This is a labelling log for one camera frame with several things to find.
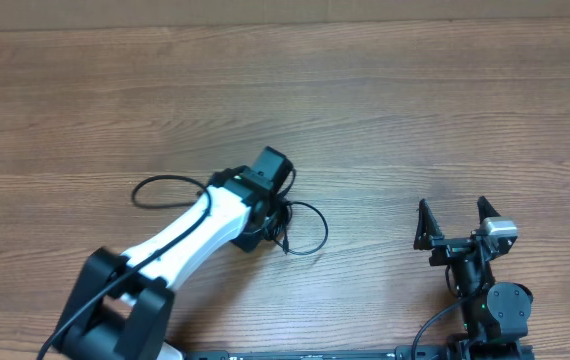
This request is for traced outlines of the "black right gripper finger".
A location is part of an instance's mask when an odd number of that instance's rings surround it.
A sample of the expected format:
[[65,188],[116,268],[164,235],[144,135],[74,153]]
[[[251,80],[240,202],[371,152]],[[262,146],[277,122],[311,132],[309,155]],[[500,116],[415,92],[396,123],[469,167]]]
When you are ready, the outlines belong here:
[[444,235],[426,199],[419,201],[418,215],[413,248],[415,250],[431,250],[444,239]]
[[479,214],[479,225],[481,230],[493,230],[496,228],[496,220],[501,220],[501,215],[491,205],[485,196],[480,196],[477,200]]

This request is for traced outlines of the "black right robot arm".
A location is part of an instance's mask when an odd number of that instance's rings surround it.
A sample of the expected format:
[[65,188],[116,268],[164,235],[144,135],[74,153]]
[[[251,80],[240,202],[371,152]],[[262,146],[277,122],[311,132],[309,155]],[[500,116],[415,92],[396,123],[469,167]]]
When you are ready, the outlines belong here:
[[[518,238],[515,221],[504,217],[483,196],[477,200],[479,227],[467,237],[446,238],[428,202],[418,205],[413,248],[429,251],[429,264],[445,268],[448,291],[456,302],[431,317],[417,332],[409,356],[435,355],[440,359],[533,359],[528,335],[533,294],[524,285],[498,282],[490,262],[509,253]],[[448,337],[436,350],[421,349],[419,342],[439,319],[459,309],[464,331]]]

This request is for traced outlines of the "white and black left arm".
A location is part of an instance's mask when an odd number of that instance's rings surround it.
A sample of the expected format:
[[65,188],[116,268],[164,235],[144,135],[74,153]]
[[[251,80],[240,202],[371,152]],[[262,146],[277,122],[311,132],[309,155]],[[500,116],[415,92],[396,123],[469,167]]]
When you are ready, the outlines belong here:
[[69,359],[180,359],[165,340],[176,291],[220,247],[251,251],[281,213],[285,175],[246,166],[214,174],[164,230],[122,253],[99,248],[79,273],[51,348]]

